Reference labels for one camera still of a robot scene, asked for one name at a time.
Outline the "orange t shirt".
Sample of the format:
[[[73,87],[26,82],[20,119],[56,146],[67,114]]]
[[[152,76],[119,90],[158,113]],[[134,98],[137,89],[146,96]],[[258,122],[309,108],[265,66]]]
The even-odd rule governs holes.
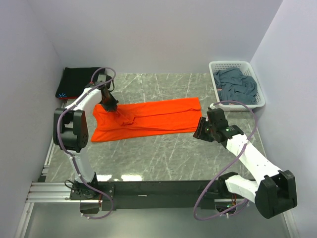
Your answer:
[[[202,117],[199,98],[118,105],[106,112],[96,105],[97,127],[92,142],[108,142],[135,137],[195,132]]]

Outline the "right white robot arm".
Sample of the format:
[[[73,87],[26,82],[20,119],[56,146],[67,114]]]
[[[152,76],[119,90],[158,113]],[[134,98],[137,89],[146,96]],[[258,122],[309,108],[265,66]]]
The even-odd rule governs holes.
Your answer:
[[[210,105],[207,117],[200,118],[194,137],[220,143],[253,176],[249,180],[235,172],[227,173],[225,167],[203,189],[195,208],[203,198],[228,198],[234,194],[253,202],[267,219],[297,206],[295,176],[271,163],[238,126],[229,125],[223,109]]]

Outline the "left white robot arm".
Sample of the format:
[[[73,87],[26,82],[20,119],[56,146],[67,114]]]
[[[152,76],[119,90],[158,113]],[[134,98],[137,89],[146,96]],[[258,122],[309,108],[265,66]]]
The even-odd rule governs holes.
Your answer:
[[[67,155],[75,173],[71,189],[86,199],[111,199],[110,194],[99,188],[97,175],[89,163],[86,113],[96,105],[107,112],[116,111],[118,101],[111,94],[113,80],[113,77],[106,75],[105,81],[90,82],[73,103],[57,108],[53,115],[53,142]]]

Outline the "folded black t shirt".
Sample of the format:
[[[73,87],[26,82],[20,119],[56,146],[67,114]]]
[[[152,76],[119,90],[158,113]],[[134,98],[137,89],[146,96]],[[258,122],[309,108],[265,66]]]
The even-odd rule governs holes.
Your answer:
[[[98,67],[66,67],[63,71],[63,75],[55,93],[55,97],[78,98],[82,94],[87,84],[90,83],[91,77],[97,69]]]

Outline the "folded red t shirt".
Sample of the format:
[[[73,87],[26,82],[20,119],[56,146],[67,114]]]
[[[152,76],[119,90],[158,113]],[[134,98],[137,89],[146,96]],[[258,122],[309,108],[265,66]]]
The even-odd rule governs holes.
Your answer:
[[[77,99],[76,97],[60,97],[60,100],[72,100],[72,99]]]

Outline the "grey blue t shirt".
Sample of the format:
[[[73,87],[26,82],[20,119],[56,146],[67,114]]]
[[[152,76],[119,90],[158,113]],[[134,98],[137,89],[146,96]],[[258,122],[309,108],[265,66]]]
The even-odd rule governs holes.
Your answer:
[[[245,105],[257,103],[257,83],[239,68],[219,70],[213,77],[220,101],[238,101]]]

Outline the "white plastic laundry basket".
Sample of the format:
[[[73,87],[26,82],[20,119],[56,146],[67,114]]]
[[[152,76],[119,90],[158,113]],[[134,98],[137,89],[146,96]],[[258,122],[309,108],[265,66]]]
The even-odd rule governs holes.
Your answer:
[[[216,99],[218,102],[219,108],[222,108],[224,111],[246,111],[247,109],[241,105],[241,102],[238,101],[220,101],[217,88],[215,85],[213,74],[219,70],[225,70],[231,67],[239,68],[244,75],[251,76],[255,82],[257,83],[257,94],[256,94],[256,100],[257,103],[255,105],[247,105],[250,109],[254,109],[257,107],[262,107],[265,105],[265,99],[262,94],[262,90],[260,87],[260,84],[257,80],[257,77],[253,71],[252,66],[247,61],[239,61],[239,60],[223,60],[223,61],[212,61],[209,63],[209,69],[211,73],[211,80],[214,87]]]

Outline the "black base crossbar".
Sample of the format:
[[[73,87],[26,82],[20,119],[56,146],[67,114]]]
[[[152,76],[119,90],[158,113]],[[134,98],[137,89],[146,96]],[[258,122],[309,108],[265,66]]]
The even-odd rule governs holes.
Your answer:
[[[114,202],[113,210],[192,208],[208,183],[208,180],[114,181],[99,182],[99,189],[111,197]],[[224,187],[224,183],[220,185],[221,183],[215,181],[207,190],[199,204],[202,209],[215,209],[216,199],[231,201],[235,197]],[[70,197],[74,200],[82,200],[80,212],[83,214],[97,214],[99,211],[111,209],[111,202],[105,196],[101,198],[96,194],[92,198],[96,203],[81,194],[80,198],[76,196],[73,193]]]

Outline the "aluminium frame rail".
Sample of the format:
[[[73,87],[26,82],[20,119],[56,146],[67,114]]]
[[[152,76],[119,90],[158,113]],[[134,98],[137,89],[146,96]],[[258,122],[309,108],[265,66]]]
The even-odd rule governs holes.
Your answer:
[[[42,175],[47,175],[54,151],[53,139],[45,159]],[[15,238],[24,238],[27,227],[32,215],[35,203],[79,203],[81,201],[72,201],[69,199],[70,190],[61,182],[33,182],[30,186],[25,206],[22,212],[20,222],[18,224]],[[215,199],[216,203],[229,203],[231,199]],[[288,211],[283,214],[289,236],[291,238],[300,238],[299,232],[293,214]]]

